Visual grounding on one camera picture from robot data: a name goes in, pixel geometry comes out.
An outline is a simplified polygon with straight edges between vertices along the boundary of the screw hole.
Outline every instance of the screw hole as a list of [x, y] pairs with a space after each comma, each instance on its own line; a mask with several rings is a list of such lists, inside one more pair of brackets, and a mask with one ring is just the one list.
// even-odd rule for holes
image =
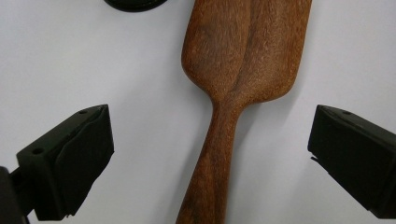
[[44, 152], [44, 149], [41, 148], [41, 147], [35, 148], [35, 149], [33, 149], [33, 151], [32, 151], [32, 153], [35, 154], [35, 155], [41, 154], [41, 153], [43, 153], [43, 152]]

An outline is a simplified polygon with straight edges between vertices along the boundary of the brown wood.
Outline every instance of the brown wood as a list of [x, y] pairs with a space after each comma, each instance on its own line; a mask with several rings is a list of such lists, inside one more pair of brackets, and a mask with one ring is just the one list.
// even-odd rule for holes
[[233, 136], [242, 110], [294, 83], [311, 0], [196, 0], [182, 51], [213, 116], [177, 224], [224, 223]]

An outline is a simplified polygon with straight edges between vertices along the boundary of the wooden paddle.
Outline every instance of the wooden paddle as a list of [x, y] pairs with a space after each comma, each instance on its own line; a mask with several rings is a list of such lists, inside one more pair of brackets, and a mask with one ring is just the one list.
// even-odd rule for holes
[[293, 85], [311, 0], [196, 0], [182, 50], [213, 115], [177, 224], [224, 223], [233, 136], [248, 105]]

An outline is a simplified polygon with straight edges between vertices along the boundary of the spatula handle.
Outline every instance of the spatula handle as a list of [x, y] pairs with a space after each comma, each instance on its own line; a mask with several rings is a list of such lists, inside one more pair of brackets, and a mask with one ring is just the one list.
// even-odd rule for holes
[[177, 224], [224, 223], [233, 137], [239, 112], [214, 104], [204, 147], [181, 205]]

